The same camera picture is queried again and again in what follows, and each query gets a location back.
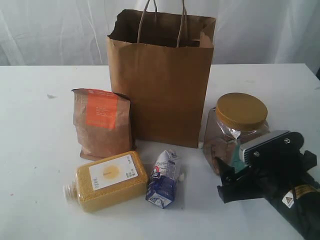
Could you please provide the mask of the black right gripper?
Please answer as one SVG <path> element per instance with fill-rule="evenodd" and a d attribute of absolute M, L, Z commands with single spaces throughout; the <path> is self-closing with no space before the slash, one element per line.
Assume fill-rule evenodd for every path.
<path fill-rule="evenodd" d="M 309 185 L 317 190 L 320 184 L 308 173 L 317 166 L 317 156 L 306 150 L 304 153 L 272 153 L 257 165 L 249 165 L 239 172 L 216 158 L 221 186 L 217 187 L 224 203 L 265 198 L 272 201 L 282 198 L 298 186 Z"/>

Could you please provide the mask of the black covered right arm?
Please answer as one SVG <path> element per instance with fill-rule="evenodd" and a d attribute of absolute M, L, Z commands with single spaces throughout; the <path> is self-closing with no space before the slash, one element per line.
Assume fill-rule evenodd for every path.
<path fill-rule="evenodd" d="M 320 238 L 320 184 L 308 173 L 317 165 L 310 151 L 254 156 L 239 172 L 217 159 L 224 203 L 265 199 L 305 239 Z"/>

